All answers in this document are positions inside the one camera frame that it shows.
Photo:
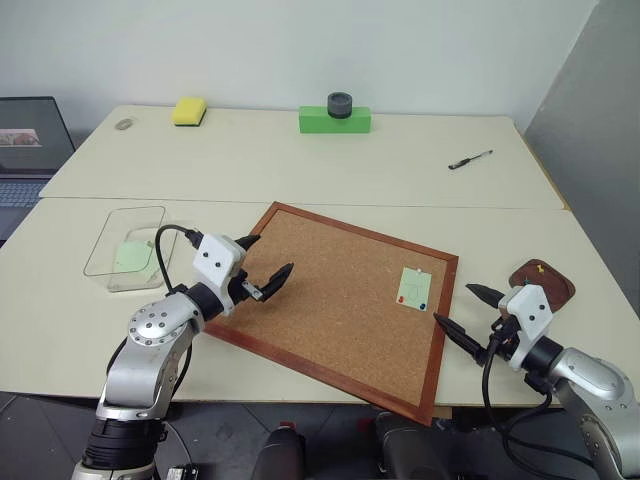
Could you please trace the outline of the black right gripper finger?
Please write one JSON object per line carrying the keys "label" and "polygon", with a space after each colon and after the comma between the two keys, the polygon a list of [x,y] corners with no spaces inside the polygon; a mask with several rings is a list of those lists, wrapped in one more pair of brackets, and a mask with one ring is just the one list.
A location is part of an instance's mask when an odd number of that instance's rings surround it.
{"label": "black right gripper finger", "polygon": [[462,326],[438,313],[434,313],[433,316],[451,341],[468,353],[477,364],[486,363],[487,349],[469,336]]}
{"label": "black right gripper finger", "polygon": [[481,284],[468,283],[466,288],[478,299],[494,309],[499,308],[499,303],[504,297],[502,292]]}

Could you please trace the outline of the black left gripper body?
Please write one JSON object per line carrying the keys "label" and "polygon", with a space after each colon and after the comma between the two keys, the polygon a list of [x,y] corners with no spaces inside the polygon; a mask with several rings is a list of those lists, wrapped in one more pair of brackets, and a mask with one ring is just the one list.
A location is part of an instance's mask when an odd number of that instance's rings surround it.
{"label": "black left gripper body", "polygon": [[234,304],[239,304],[249,298],[255,301],[262,301],[264,293],[248,280],[248,273],[240,269],[228,285],[228,293]]}

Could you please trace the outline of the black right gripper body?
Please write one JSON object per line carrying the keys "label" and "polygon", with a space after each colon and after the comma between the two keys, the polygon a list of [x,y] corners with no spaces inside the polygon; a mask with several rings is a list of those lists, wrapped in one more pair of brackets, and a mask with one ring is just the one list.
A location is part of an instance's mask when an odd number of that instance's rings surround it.
{"label": "black right gripper body", "polygon": [[509,361],[519,346],[520,324],[515,316],[509,316],[507,319],[499,318],[491,328],[489,343],[476,360],[477,364],[486,364],[491,351],[504,361]]}

